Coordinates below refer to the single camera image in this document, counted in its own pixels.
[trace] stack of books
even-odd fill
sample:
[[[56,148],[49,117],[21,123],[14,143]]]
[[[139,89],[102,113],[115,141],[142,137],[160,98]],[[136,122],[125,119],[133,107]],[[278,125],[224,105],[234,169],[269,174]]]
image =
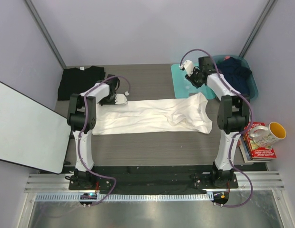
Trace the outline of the stack of books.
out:
[[[251,129],[259,125],[265,126],[264,123],[254,122]],[[242,135],[239,140],[239,149],[243,155],[245,163],[269,162],[276,158],[275,151],[272,146],[266,148],[258,147],[250,138],[249,132]]]

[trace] white wall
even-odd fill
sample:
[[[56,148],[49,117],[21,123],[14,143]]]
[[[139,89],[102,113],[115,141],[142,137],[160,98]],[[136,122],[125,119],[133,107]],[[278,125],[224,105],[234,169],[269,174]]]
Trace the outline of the white wall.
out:
[[[238,55],[267,1],[32,2],[66,65],[80,66],[177,63],[193,48]]]
[[[0,81],[54,108],[61,74],[24,2],[0,1]],[[16,226],[29,172],[0,161],[0,228]]]
[[[275,145],[279,170],[295,207],[295,0],[279,0],[245,57],[259,97],[257,121],[281,123],[287,138]]]

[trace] mug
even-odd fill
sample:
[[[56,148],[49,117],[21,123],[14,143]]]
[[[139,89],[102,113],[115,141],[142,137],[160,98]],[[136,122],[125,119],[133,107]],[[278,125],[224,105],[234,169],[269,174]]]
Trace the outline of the mug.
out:
[[[259,147],[267,147],[286,137],[284,127],[277,123],[271,122],[267,127],[256,126],[249,132],[250,137]]]

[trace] white cloth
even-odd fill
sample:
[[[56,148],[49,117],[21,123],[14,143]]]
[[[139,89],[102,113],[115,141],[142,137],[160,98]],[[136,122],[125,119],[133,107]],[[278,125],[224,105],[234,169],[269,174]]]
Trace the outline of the white cloth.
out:
[[[199,131],[209,134],[212,121],[202,93],[186,99],[129,101],[127,105],[97,105],[93,134]]]

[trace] whiteboard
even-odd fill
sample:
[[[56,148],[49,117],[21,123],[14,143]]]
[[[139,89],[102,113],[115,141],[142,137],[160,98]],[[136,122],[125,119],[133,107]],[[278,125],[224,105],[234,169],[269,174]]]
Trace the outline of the whiteboard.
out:
[[[0,82],[0,160],[61,173],[69,134],[66,118]]]
[[[67,66],[178,63],[193,48],[211,55],[238,55],[267,3],[31,1]],[[189,57],[197,61],[199,56],[205,54]]]

